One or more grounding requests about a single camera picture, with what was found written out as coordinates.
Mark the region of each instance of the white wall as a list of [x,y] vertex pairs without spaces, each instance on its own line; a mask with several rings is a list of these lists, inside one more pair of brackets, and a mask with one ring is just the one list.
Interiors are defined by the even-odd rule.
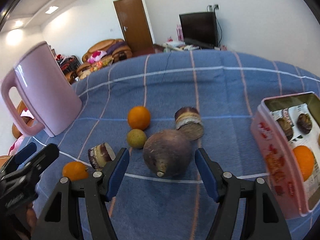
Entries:
[[[78,0],[72,3],[60,15],[41,25],[45,40],[57,54],[76,55],[81,60],[95,43],[123,39],[113,1]],[[142,2],[149,19],[144,0]]]
[[216,12],[229,49],[280,60],[320,76],[320,25],[303,0],[145,0],[156,43],[177,40],[179,14]]
[[[0,33],[0,80],[5,77],[24,53],[43,40],[40,26]],[[10,91],[10,98],[15,106],[21,101],[15,89]],[[12,118],[2,101],[0,101],[0,113],[0,155],[6,155],[16,139],[11,132]]]

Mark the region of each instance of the silver screw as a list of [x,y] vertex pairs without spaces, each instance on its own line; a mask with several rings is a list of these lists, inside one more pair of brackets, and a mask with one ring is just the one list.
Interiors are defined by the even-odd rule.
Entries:
[[223,177],[230,179],[232,177],[232,174],[230,172],[226,171],[223,173]]
[[19,184],[22,183],[25,179],[26,179],[26,176],[23,176],[23,177],[19,180]]
[[94,176],[95,178],[99,178],[99,177],[102,176],[102,172],[101,172],[101,171],[95,171],[95,172],[93,173],[93,176]]
[[263,178],[257,178],[257,182],[258,182],[259,184],[263,184],[265,181],[264,181]]
[[67,183],[68,182],[68,178],[67,177],[63,177],[63,178],[61,178],[60,179],[60,182],[62,183],[62,184],[65,184],[65,183]]

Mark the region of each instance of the pink plastic container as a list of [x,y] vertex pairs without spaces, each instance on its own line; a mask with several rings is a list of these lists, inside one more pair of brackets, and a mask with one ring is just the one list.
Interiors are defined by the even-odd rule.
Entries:
[[319,125],[320,100],[313,92],[263,99],[251,124],[251,132],[270,173],[272,190],[286,219],[304,217],[312,212],[319,204],[320,188],[307,199],[294,153],[270,112],[304,103]]
[[[10,100],[12,87],[17,88],[38,121],[34,126],[25,124]],[[25,136],[34,136],[43,129],[50,137],[60,134],[77,118],[82,107],[45,41],[20,59],[3,79],[0,90],[14,124]]]

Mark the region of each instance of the pitcher handle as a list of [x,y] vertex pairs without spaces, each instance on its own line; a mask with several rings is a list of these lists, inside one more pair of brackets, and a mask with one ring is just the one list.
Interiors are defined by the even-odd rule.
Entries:
[[18,92],[19,88],[17,86],[17,78],[16,74],[14,73],[14,69],[11,69],[9,73],[5,76],[1,83],[1,97],[7,106],[10,115],[13,118],[14,124],[17,126],[19,131],[28,137],[36,135],[38,132],[43,130],[45,127],[42,123],[38,122],[32,127],[27,126],[27,124],[24,122],[24,120],[19,116],[17,109],[14,107],[10,97],[9,97],[9,91],[12,87],[16,87]]

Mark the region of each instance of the door frame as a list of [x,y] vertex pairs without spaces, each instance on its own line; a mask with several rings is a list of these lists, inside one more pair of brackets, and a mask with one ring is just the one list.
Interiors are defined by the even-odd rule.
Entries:
[[[116,2],[118,2],[118,1],[121,1],[121,0],[115,0],[115,1],[113,1],[113,5],[114,5],[115,10],[116,10],[116,13],[117,13],[118,21],[119,21],[119,24],[120,24],[120,27],[121,27],[121,31],[122,31],[124,40],[127,41],[127,40],[126,40],[126,37],[125,37],[125,31],[124,31],[123,25],[122,25],[122,23],[121,23],[121,21],[120,21],[118,9],[117,9],[117,6],[116,6]],[[143,7],[143,14],[144,14],[144,17],[145,17],[145,19],[146,19],[147,26],[148,26],[148,31],[149,31],[149,34],[150,34],[150,38],[151,38],[151,41],[152,41],[152,44],[153,44],[153,43],[154,43],[154,40],[153,40],[152,35],[151,35],[150,26],[149,26],[149,21],[148,21],[147,16],[146,16],[146,9],[145,9],[145,7],[144,7],[144,4],[143,4],[143,1],[142,1],[142,0],[141,0],[141,3],[142,3],[142,7]]]

